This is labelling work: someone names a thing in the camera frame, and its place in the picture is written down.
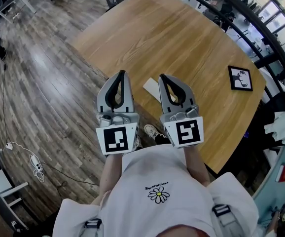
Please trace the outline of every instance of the table leg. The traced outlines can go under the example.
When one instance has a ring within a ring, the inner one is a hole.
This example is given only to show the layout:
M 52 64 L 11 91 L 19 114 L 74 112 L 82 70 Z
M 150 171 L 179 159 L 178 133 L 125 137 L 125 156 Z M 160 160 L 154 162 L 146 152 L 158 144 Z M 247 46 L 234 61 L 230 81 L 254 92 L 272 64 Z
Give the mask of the table leg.
M 2 12 L 0 12 L 0 16 L 3 17 L 6 21 L 8 21 L 10 24 L 13 24 L 13 22 L 8 19 L 8 17 L 6 15 L 4 15 Z
M 29 3 L 27 0 L 21 0 L 33 13 L 36 13 L 36 10 L 33 8 L 33 6 Z

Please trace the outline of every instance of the black railing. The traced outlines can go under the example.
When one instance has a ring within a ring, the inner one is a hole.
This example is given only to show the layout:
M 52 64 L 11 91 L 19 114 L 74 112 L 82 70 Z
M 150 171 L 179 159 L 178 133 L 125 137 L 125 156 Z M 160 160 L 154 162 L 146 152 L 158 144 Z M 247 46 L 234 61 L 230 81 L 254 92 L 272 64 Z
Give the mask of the black railing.
M 205 0 L 196 0 L 196 1 L 200 2 L 210 11 L 215 13 L 218 17 L 226 21 L 238 33 L 238 35 L 251 47 L 251 49 L 259 57 L 260 60 L 256 62 L 257 67 L 260 68 L 260 65 L 262 64 L 262 66 L 264 66 L 267 69 L 267 71 L 270 73 L 279 91 L 282 92 L 283 89 L 281 87 L 281 84 L 279 83 L 275 74 L 270 68 L 269 66 L 270 63 L 268 63 L 269 61 L 273 62 L 273 59 L 267 59 L 266 57 L 263 57 L 262 54 L 259 52 L 259 50 L 255 47 L 255 45 L 248 39 L 248 37 L 245 36 L 244 33 L 242 33 L 242 31 L 233 22 L 231 22 L 228 19 L 228 17 L 222 14 L 214 6 L 211 6 Z M 266 25 L 241 0 L 225 0 L 225 1 L 227 1 L 227 3 L 234 6 L 236 10 L 239 11 L 243 16 L 245 16 L 245 18 L 254 25 L 254 27 L 263 35 L 263 37 L 267 39 L 267 42 L 269 43 L 270 47 L 272 48 L 272 50 L 274 51 L 276 55 L 275 60 L 279 60 L 283 68 L 285 69 L 285 52 L 282 49 L 279 42 L 277 41 L 277 39 L 273 36 L 270 30 L 266 27 Z M 269 90 L 266 88 L 265 91 L 271 98 L 271 94 Z

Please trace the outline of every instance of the strap buckle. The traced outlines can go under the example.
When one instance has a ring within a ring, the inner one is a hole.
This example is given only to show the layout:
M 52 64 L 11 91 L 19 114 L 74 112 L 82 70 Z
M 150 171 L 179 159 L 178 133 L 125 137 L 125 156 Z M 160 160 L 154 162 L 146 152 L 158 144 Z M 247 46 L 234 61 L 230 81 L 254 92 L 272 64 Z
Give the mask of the strap buckle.
M 215 213 L 216 217 L 222 216 L 231 212 L 230 207 L 226 204 L 216 204 L 213 207 L 213 212 Z
M 102 224 L 101 219 L 92 219 L 92 220 L 88 220 L 84 223 L 84 228 L 99 229 L 101 224 Z

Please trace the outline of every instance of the person's arm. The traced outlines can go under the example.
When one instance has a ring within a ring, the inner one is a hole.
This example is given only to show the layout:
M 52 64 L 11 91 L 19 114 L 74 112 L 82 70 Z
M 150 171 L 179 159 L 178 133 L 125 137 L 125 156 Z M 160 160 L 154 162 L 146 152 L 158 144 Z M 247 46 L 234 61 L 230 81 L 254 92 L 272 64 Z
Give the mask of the person's arm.
M 100 179 L 99 196 L 92 204 L 100 205 L 103 195 L 111 191 L 122 175 L 122 154 L 109 155 L 105 161 L 104 169 Z
M 207 187 L 211 182 L 206 166 L 195 146 L 184 148 L 186 167 L 190 175 Z

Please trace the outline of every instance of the black frame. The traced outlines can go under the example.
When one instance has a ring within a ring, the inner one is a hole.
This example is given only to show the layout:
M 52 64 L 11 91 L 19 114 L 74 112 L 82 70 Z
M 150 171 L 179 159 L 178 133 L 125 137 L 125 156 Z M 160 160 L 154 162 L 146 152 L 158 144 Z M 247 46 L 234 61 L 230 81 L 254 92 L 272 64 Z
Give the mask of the black frame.
M 233 75 L 232 75 L 231 69 L 243 70 L 243 71 L 247 72 L 248 75 L 249 75 L 251 89 L 249 89 L 249 88 L 237 88 L 235 86 L 235 82 L 232 80 L 232 76 Z M 250 70 L 249 69 L 243 69 L 243 68 L 239 68 L 239 67 L 235 67 L 235 66 L 228 66 L 228 71 L 229 71 L 229 78 L 230 78 L 231 89 L 234 89 L 234 90 L 244 90 L 244 91 L 253 91 L 252 80 L 251 80 L 251 75 L 250 75 Z

